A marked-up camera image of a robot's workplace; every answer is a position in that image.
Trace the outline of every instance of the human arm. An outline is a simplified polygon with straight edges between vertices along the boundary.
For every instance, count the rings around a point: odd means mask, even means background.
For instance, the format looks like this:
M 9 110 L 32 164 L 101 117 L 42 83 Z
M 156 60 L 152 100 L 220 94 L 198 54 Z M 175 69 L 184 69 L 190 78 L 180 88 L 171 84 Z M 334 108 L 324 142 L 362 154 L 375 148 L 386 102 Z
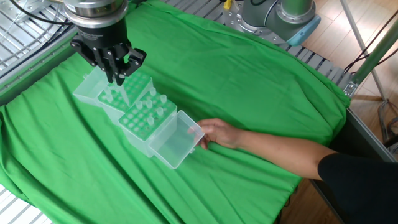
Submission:
M 321 180 L 318 174 L 319 162 L 335 151 L 321 144 L 297 138 L 255 133 L 233 127 L 220 119 L 199 121 L 205 137 L 202 148 L 208 149 L 210 141 L 222 146 L 241 148 L 301 177 Z

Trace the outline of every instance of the black sleeve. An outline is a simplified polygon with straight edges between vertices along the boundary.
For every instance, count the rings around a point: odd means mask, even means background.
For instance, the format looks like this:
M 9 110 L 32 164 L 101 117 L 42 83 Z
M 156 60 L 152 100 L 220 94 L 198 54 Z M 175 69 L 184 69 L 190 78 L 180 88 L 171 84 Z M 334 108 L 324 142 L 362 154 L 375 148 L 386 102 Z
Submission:
M 398 164 L 331 154 L 318 166 L 349 223 L 398 223 Z

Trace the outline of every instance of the green cloth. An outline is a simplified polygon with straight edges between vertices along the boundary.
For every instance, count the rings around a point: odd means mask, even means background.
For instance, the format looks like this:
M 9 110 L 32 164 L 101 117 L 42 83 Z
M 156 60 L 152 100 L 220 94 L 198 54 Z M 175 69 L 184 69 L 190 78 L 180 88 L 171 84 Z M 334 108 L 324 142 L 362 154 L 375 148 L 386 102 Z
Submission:
M 349 98 L 255 36 L 148 1 L 127 16 L 140 68 L 194 120 L 327 145 Z M 54 223 L 272 223 L 300 182 L 242 150 L 210 144 L 172 170 L 134 149 L 72 92 L 93 67 L 78 54 L 0 107 L 0 183 Z

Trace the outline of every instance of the transparent plastic box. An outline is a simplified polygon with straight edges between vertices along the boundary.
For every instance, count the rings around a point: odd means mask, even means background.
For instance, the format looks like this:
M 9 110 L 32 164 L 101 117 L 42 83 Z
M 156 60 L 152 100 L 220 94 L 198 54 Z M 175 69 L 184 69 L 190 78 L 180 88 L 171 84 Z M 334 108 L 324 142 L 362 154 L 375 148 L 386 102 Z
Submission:
M 115 83 L 107 85 L 98 96 L 98 100 L 112 123 L 119 125 L 119 119 L 123 114 L 153 86 L 150 76 L 136 72 L 126 77 L 122 86 Z
M 108 84 L 105 73 L 99 67 L 95 67 L 89 75 L 84 76 L 84 80 L 73 92 L 73 95 L 83 103 L 101 106 L 97 97 Z
M 204 135 L 199 125 L 184 111 L 179 111 L 149 144 L 149 148 L 164 164 L 176 169 L 195 150 Z
M 73 94 L 81 102 L 102 107 L 136 149 L 176 169 L 205 134 L 187 114 L 177 112 L 165 95 L 156 92 L 151 77 L 134 74 L 120 89 L 112 87 L 96 67 Z

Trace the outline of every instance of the silver metal ring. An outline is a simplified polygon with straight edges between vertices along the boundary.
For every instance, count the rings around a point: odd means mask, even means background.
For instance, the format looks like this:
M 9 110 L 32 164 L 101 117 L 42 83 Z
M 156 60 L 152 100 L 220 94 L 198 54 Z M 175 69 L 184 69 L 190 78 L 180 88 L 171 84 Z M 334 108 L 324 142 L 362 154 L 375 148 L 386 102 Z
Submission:
M 313 3 L 311 9 L 308 12 L 299 16 L 292 16 L 285 12 L 281 2 L 278 2 L 278 4 L 276 4 L 275 9 L 277 15 L 284 21 L 291 24 L 303 24 L 310 21 L 315 16 L 316 5 Z
M 88 18 L 78 16 L 65 7 L 65 14 L 74 24 L 86 28 L 103 28 L 119 22 L 127 13 L 128 1 L 124 0 L 120 7 L 111 14 L 103 17 Z

